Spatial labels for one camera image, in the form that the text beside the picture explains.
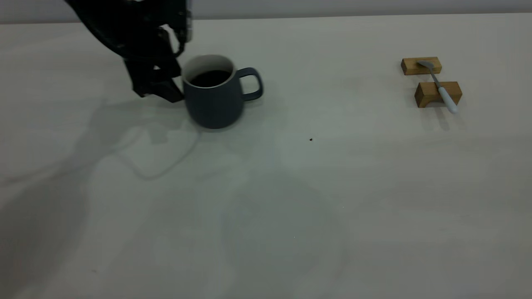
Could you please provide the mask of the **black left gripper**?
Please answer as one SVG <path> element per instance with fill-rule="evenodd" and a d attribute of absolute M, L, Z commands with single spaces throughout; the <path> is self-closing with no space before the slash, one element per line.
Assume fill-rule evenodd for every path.
<path fill-rule="evenodd" d="M 132 89 L 171 103 L 184 99 L 174 79 L 185 49 L 184 0 L 97 0 L 96 36 L 125 59 Z"/>

